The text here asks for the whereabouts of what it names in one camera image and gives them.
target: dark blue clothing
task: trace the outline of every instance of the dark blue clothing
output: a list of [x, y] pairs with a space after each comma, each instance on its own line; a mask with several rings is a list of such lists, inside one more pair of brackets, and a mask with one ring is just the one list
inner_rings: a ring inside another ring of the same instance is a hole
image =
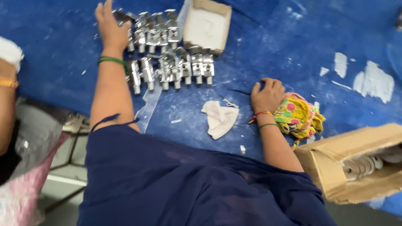
[[111, 125], [89, 135], [79, 226], [335, 226], [295, 173]]

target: cardboard box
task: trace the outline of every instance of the cardboard box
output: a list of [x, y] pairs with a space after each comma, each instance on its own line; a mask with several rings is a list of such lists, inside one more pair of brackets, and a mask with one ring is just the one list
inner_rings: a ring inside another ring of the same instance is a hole
[[231, 6], [211, 0], [192, 0], [184, 28], [184, 47], [209, 47], [215, 55], [220, 55], [225, 49], [231, 17]]
[[402, 143], [402, 126], [392, 123], [366, 127], [297, 147], [303, 169], [338, 204], [361, 203], [402, 191], [402, 164], [384, 163], [382, 169], [356, 181], [346, 181], [342, 162]]

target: yellow floral cloth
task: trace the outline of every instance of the yellow floral cloth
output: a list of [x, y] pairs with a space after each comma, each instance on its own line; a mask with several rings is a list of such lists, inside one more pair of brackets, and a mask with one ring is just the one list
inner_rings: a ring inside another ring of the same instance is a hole
[[309, 138], [315, 133], [321, 133], [322, 122], [325, 117], [319, 109], [308, 103], [297, 93], [288, 92], [285, 100], [274, 113], [276, 123], [282, 133], [294, 135], [298, 140], [293, 145], [295, 149], [300, 141]]

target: white cloth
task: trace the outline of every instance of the white cloth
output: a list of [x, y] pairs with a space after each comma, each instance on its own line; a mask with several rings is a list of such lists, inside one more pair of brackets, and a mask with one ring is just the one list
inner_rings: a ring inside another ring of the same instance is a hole
[[17, 72], [21, 68], [21, 60], [24, 59], [23, 50], [14, 42], [0, 36], [0, 59], [15, 66]]
[[239, 114], [239, 107], [237, 105], [230, 103], [226, 99], [224, 101], [227, 102], [227, 106], [233, 107], [221, 107], [219, 101], [208, 101], [201, 110], [207, 114], [208, 134], [214, 140], [225, 135], [232, 128]]

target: blue table surface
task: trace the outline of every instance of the blue table surface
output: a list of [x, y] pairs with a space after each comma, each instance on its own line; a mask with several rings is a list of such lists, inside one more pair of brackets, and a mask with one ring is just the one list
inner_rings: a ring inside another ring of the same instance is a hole
[[[402, 124], [398, 75], [402, 35], [393, 26], [402, 0], [219, 2], [232, 5], [233, 12], [226, 48], [215, 59], [214, 85], [193, 84], [162, 92], [149, 115], [147, 134], [235, 154], [241, 154], [240, 145], [244, 145], [245, 156], [262, 160], [257, 127], [248, 120], [252, 115], [251, 88], [263, 77], [279, 79], [287, 92], [297, 92], [310, 103], [319, 102], [327, 118], [322, 133], [325, 138], [365, 126]], [[102, 51], [100, 39], [94, 40], [98, 33], [93, 15], [97, 3], [0, 0], [0, 36], [16, 42], [25, 53], [19, 74], [22, 96], [89, 115], [96, 62]], [[180, 10], [182, 4], [179, 0], [116, 0], [114, 8], [139, 14]], [[343, 79], [333, 70], [336, 52], [356, 59], [348, 61]], [[393, 76], [395, 87], [389, 103], [331, 82], [352, 87], [367, 60]], [[319, 76], [321, 67], [330, 69], [323, 77]], [[225, 136], [212, 140], [201, 108], [209, 100], [221, 101], [223, 106], [224, 98], [239, 105], [239, 116]], [[136, 110], [145, 105], [142, 95], [133, 96], [133, 103]], [[395, 194], [372, 206], [402, 216], [402, 195]]]

